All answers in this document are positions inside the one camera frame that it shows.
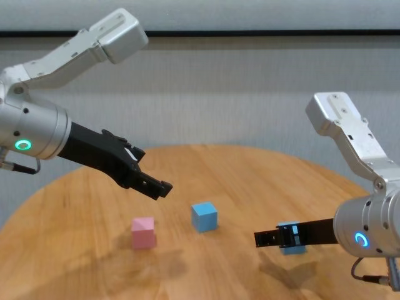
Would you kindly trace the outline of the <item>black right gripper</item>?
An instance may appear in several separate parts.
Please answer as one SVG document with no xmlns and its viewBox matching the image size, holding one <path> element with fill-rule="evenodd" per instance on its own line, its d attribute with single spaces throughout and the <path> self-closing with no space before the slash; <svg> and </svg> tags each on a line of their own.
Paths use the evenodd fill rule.
<svg viewBox="0 0 400 300">
<path fill-rule="evenodd" d="M 275 230 L 255 232 L 254 238 L 257 248 L 293 248 L 337 243 L 333 218 L 299 223 L 299 230 L 297 224 L 279 225 Z"/>
</svg>

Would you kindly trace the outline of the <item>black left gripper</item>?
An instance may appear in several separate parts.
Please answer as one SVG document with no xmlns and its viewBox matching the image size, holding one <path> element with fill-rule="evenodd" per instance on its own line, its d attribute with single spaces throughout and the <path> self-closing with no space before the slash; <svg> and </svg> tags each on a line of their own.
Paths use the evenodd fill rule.
<svg viewBox="0 0 400 300">
<path fill-rule="evenodd" d="M 165 198 L 173 185 L 139 170 L 138 163 L 146 153 L 132 146 L 127 139 L 103 129 L 92 131 L 71 123 L 69 137 L 58 156 L 107 174 L 119 186 L 132 188 L 153 200 Z"/>
</svg>

